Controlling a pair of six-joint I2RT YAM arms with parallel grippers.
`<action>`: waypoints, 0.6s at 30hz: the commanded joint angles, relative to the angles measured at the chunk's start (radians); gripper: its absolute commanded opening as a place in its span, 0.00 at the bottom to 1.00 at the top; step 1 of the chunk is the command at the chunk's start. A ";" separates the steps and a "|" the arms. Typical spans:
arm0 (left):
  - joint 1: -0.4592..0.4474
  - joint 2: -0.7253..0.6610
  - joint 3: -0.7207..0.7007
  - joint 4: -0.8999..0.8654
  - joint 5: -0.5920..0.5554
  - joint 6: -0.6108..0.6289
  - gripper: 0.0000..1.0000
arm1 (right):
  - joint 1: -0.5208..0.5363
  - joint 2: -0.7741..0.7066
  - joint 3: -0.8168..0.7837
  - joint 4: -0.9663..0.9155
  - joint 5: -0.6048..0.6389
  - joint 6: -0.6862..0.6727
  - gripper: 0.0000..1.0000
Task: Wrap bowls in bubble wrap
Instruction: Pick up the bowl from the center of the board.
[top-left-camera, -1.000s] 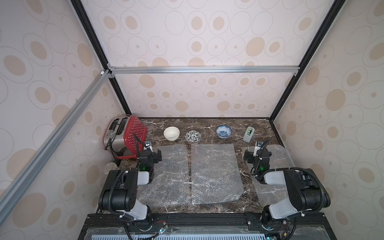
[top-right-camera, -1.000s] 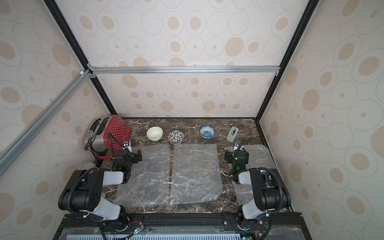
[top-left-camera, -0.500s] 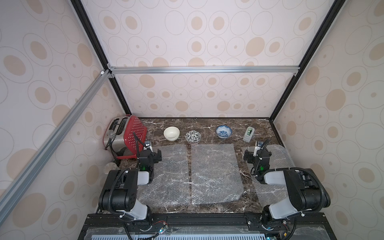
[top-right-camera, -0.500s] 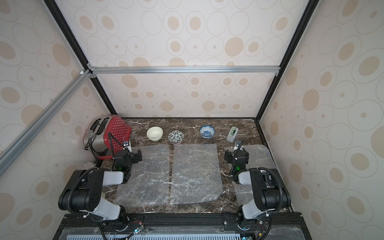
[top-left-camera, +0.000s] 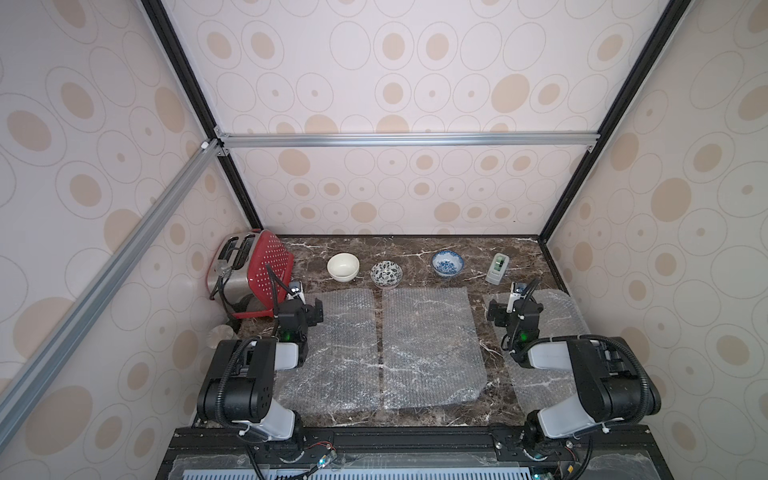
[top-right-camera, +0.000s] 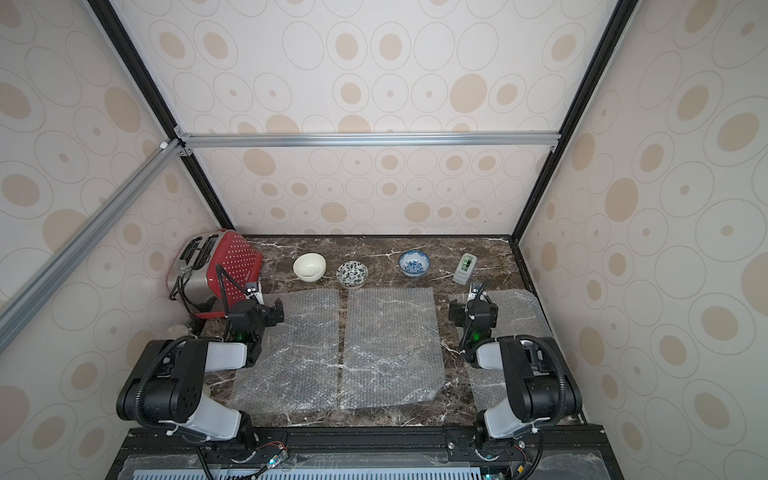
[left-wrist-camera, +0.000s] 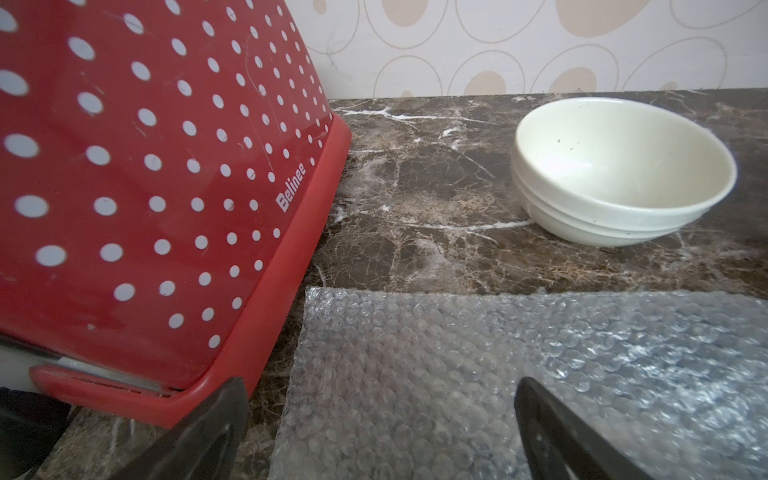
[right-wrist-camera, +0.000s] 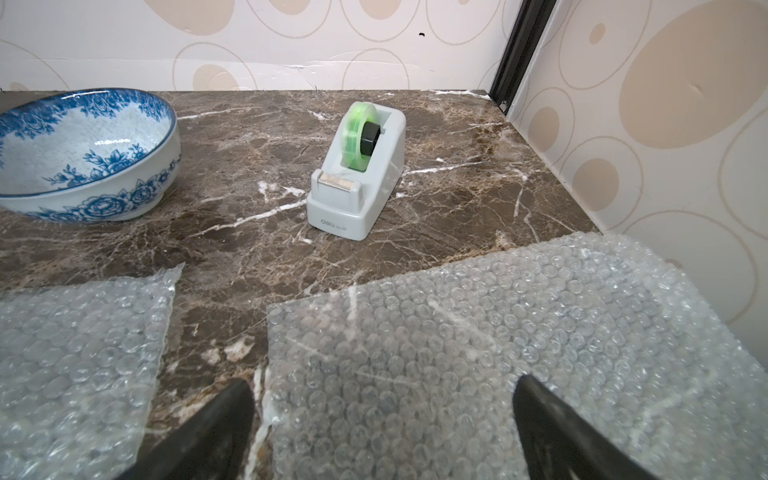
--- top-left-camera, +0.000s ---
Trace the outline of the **blue white patterned bowl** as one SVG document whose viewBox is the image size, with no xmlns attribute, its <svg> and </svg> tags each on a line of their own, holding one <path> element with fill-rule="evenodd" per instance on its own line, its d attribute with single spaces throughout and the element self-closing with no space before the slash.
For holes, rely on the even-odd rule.
<svg viewBox="0 0 768 480">
<path fill-rule="evenodd" d="M 453 278 L 464 269 L 465 261 L 461 255 L 452 250 L 441 250 L 431 258 L 431 267 L 440 277 Z"/>
</svg>

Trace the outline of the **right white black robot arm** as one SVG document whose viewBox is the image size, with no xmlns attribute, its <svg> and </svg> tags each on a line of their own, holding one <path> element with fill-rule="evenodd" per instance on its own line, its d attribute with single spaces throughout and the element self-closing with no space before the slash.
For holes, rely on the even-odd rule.
<svg viewBox="0 0 768 480">
<path fill-rule="evenodd" d="M 572 374 L 575 394 L 528 414 L 520 445 L 532 450 L 547 440 L 608 432 L 637 424 L 661 409 L 661 395 L 633 350 L 621 337 L 594 334 L 544 338 L 544 305 L 526 293 L 512 303 L 492 300 L 486 319 L 505 330 L 501 349 L 523 369 Z"/>
</svg>

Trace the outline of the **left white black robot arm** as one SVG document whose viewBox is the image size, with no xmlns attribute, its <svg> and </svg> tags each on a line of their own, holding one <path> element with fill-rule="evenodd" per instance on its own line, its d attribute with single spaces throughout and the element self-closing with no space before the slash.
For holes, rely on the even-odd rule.
<svg viewBox="0 0 768 480">
<path fill-rule="evenodd" d="M 252 442 L 294 441 L 300 417 L 274 398 L 275 376 L 304 364 L 308 330 L 323 321 L 320 299 L 293 298 L 278 305 L 274 335 L 220 341 L 198 394 L 200 419 Z"/>
</svg>

